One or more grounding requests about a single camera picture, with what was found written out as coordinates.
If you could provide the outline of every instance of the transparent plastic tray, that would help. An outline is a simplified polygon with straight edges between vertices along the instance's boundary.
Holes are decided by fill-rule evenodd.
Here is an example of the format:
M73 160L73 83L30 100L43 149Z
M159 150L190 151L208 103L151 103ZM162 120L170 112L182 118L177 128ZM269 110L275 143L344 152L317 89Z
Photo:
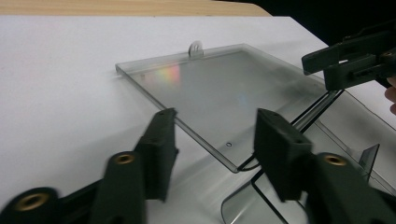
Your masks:
M232 172L250 157L257 108L292 121L326 91L303 71L248 45L118 63L119 73Z
M393 175L396 162L386 161L387 156L384 156L394 153L396 131L348 92L344 92L304 135L314 144L315 154L330 152L349 159L369 185L396 195ZM375 168L369 172L360 163L362 152L377 144L380 146ZM263 171L226 198L221 213L227 224L308 222L304 202L282 203Z

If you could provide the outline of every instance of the clamp jaw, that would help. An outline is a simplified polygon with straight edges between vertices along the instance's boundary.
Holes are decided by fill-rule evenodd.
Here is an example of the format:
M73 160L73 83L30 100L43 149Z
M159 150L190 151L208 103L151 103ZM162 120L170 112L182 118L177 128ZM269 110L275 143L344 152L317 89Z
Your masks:
M306 75L323 70L328 91L396 75L396 20L365 28L341 43L302 58Z

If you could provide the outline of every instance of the brass ring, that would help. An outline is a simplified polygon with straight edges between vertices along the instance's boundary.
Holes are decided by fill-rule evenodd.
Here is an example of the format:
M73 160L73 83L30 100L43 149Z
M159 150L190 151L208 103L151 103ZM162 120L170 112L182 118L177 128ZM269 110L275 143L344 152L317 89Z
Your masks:
M347 165L347 162L344 159L342 159L340 157L336 157L336 156L330 156L330 155L325 156L324 160L331 165L339 165L339 166Z
M132 156L132 155L119 155L117 158L116 158L116 164L126 164L126 163L129 163L129 162L132 162L132 161L134 161L134 156Z
M49 195L46 193L36 193L28 195L20 199L15 205L15 210L29 211L43 205L48 199Z

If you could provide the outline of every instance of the wooden edge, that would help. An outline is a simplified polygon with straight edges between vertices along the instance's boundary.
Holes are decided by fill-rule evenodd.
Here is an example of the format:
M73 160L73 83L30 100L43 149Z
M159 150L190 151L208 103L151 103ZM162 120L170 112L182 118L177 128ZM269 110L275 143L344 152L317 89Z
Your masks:
M60 16L271 16L253 4L217 1L0 1L3 15Z

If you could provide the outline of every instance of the clear acrylic sheet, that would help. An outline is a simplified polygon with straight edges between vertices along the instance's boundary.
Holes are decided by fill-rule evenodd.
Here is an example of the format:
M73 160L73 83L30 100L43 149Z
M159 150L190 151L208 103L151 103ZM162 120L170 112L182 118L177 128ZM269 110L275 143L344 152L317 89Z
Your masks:
M248 45L118 63L117 70L232 172L253 151L257 108L292 121L326 91L295 66Z

